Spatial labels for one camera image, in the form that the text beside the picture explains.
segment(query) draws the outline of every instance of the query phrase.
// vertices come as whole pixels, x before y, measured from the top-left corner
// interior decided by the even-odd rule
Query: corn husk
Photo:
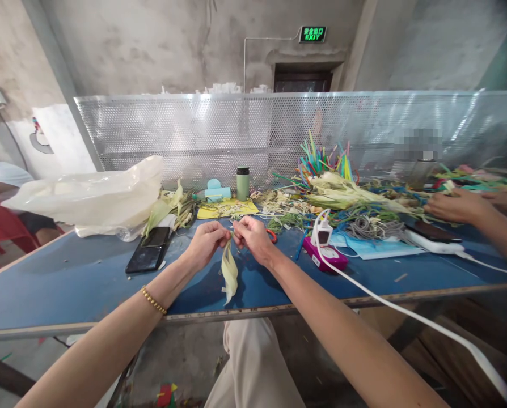
[[[225,245],[223,257],[221,258],[221,274],[225,279],[225,287],[221,288],[221,291],[227,295],[227,302],[225,302],[224,306],[235,295],[236,288],[238,287],[238,268],[236,267],[233,255],[231,255],[231,242],[232,240],[229,240]]]
[[[147,219],[146,226],[142,232],[142,236],[148,236],[153,228],[155,228],[170,212],[178,208],[177,217],[180,218],[180,211],[182,207],[182,198],[184,189],[178,179],[178,188],[175,192],[163,191],[161,197],[155,201],[151,207],[151,213]]]
[[[411,212],[410,209],[393,200],[361,189],[355,183],[346,180],[337,173],[326,172],[321,177],[310,180],[310,184],[318,194],[307,195],[306,199],[317,207],[346,210],[358,201],[367,201],[384,203],[389,210],[396,213]]]

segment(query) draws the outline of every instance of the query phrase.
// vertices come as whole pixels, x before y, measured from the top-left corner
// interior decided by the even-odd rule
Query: green thermos
[[[246,201],[250,198],[250,167],[238,166],[236,168],[236,198]]]

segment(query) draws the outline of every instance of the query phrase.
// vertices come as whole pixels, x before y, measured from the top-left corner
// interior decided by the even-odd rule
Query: scissors
[[[276,237],[276,234],[274,232],[272,232],[271,230],[267,229],[267,228],[265,229],[265,231],[267,231],[270,235],[272,235],[271,242],[273,244],[275,244],[276,241],[278,241],[278,238]]]

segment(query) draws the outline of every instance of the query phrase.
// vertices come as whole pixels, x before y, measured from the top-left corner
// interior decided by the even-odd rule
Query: exit sign
[[[326,39],[327,27],[301,27],[300,43],[323,43]]]

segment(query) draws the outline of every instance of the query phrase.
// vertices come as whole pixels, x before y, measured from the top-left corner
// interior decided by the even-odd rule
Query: black smartphone
[[[399,214],[401,221],[405,223],[407,228],[420,234],[422,237],[427,238],[433,242],[442,242],[445,244],[460,243],[462,239],[451,232],[445,231],[442,228],[428,224],[422,220],[411,217],[403,213]]]
[[[125,268],[125,273],[133,274],[157,270],[164,259],[169,243],[169,227],[153,228],[147,237],[140,238],[140,242]]]

